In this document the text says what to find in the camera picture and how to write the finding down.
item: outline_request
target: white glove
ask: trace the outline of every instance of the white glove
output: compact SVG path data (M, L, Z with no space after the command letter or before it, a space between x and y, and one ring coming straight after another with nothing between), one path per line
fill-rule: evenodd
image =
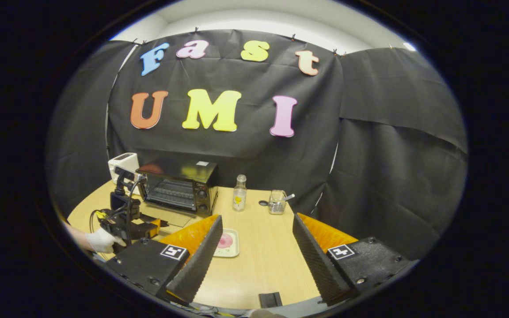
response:
M95 233L86 233L85 237L95 252L113 253L113 243L127 246L123 239L114 237L103 228L99 228Z

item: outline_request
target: black fabric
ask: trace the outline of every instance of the black fabric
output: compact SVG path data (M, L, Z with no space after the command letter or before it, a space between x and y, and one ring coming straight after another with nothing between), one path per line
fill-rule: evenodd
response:
M374 49L341 61L341 137L312 216L422 258L450 223L465 185L458 105L418 53Z
M209 46L200 59L178 58L186 42L206 40ZM250 40L268 42L266 61L244 61L243 45ZM160 66L141 76L140 57L168 42ZM319 57L319 73L303 74L295 51L310 50ZM309 213L327 179L339 133L342 95L339 61L323 48L289 38L243 30L212 30L180 34L139 47L119 73L109 100L107 127L110 155L127 151L146 164L160 155L214 161L219 165L218 185L234 187L239 174L247 176L247 189L284 189L295 193L289 201L294 211ZM212 102L223 91L242 93L235 110L237 131L213 127L184 129L191 89L206 89ZM152 113L152 93L168 91L159 122L151 129L136 129L129 120L135 93L146 92L143 117ZM293 137L270 134L276 106L273 97L297 99L293 107Z
M77 70L55 107L46 142L50 193L65 217L110 179L105 143L107 100L115 75L133 47L107 42Z

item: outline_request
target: foam letter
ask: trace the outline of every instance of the foam letter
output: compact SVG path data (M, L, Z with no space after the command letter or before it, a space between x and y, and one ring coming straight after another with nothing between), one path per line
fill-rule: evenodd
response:
M160 66L160 60L164 57L164 51L170 45L168 43L163 43L156 48L153 48L149 52L146 52L141 56L141 60L143 60L143 72L141 75L145 76L150 72L156 70Z
M318 71L311 64L319 62L319 58L313 56L311 51L298 51L296 55L300 57L297 66L303 73L311 76L317 75Z
M244 51L241 52L241 57L246 61L262 62L268 58L268 52L270 45L266 42L261 41L249 41L243 46Z
M131 123L138 129L150 129L154 127L160 119L162 111L162 102L164 97L168 96L166 91L158 91L152 93L154 103L152 106L152 114L147 119L143 118L143 106L148 93L136 93L133 95L133 106L131 107Z
M292 110L297 104L297 100L288 96L272 97L276 103L276 117L274 118L274 127L270 129L273 136L292 137Z
M190 96L190 108L188 109L188 118L182 123L186 129L198 129L198 114L205 129L208 129L217 116L217 121L213 124L213 129L220 131L235 131L235 107L237 101L241 98L241 93L236 91L224 91L212 104L208 92L205 89L192 89L188 92Z
M176 52L176 56L181 58L191 57L200 58L205 55L205 49L208 48L209 43L203 40L190 41L184 44L184 48L181 48Z

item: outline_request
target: glass bottle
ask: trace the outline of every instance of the glass bottle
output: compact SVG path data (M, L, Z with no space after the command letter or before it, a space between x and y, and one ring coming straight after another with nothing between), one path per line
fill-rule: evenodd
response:
M247 177L243 174L239 174L237 177L237 185L233 189L233 209L235 211L240 212L245 209L245 201L247 199L246 182Z

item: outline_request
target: glass cup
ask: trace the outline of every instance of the glass cup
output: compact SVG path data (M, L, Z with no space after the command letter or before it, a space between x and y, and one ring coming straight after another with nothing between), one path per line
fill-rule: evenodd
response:
M286 208L286 193L282 190L272 190L268 199L268 212L271 215L284 214Z

